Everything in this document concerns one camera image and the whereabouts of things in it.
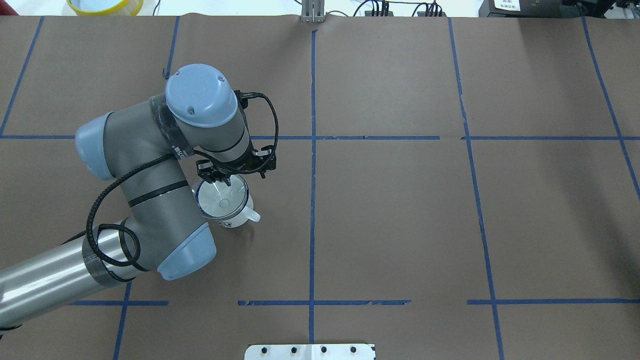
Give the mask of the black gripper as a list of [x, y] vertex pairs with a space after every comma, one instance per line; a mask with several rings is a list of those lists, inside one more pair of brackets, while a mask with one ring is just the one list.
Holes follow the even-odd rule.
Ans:
[[219, 182], [230, 186], [233, 175], [258, 174], [265, 179], [268, 172], [277, 168], [276, 150], [276, 146], [263, 146], [259, 151], [249, 146], [240, 158], [230, 162], [222, 162], [212, 152], [195, 150], [195, 155], [202, 157], [196, 162], [196, 170], [199, 178], [209, 184]]

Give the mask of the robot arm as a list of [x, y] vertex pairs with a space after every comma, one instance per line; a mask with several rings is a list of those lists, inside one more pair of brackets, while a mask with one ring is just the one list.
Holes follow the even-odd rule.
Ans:
[[233, 89], [218, 69], [188, 64], [161, 94], [78, 128], [77, 153], [110, 181], [84, 230], [49, 251], [1, 271], [1, 333], [144, 272], [173, 281], [210, 264], [217, 247], [179, 161], [199, 155], [198, 176], [229, 183], [275, 170], [279, 135], [256, 149], [245, 110], [261, 92]]

